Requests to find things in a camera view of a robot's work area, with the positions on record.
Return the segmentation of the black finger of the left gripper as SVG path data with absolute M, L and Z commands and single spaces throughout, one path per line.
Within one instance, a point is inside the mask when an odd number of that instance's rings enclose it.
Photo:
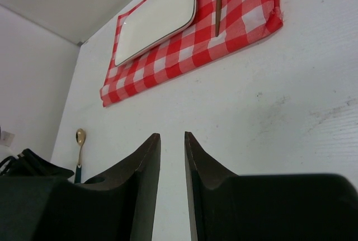
M 61 177 L 69 179 L 73 175 L 72 170 L 56 166 L 42 159 L 31 149 L 23 150 L 16 157 L 9 155 L 1 161 L 1 177 Z

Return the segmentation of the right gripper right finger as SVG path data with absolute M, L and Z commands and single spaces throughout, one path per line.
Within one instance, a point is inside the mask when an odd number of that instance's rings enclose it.
M 192 240 L 356 240 L 357 191 L 329 173 L 239 176 L 185 133 Z

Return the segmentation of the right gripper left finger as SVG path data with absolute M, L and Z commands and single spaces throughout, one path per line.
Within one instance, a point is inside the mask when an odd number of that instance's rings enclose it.
M 152 134 L 83 183 L 1 177 L 2 240 L 151 240 L 161 161 Z

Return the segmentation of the red white checkered cloth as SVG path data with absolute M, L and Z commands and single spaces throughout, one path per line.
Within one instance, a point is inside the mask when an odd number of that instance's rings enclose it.
M 110 61 L 100 97 L 104 106 L 125 100 L 259 41 L 283 25 L 280 0 L 222 0 L 215 36 L 216 0 L 197 0 L 193 23 L 125 65 Z

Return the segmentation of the white rectangular plate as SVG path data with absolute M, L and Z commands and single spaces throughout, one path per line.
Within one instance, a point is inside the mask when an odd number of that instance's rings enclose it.
M 186 29 L 194 20 L 196 0 L 146 0 L 120 21 L 116 66 L 125 64 Z

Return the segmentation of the brown wooden knife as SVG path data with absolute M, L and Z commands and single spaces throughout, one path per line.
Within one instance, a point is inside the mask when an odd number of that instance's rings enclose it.
M 216 37 L 219 36 L 221 11 L 222 11 L 222 0 L 216 0 L 216 9 L 215 9 L 215 36 Z

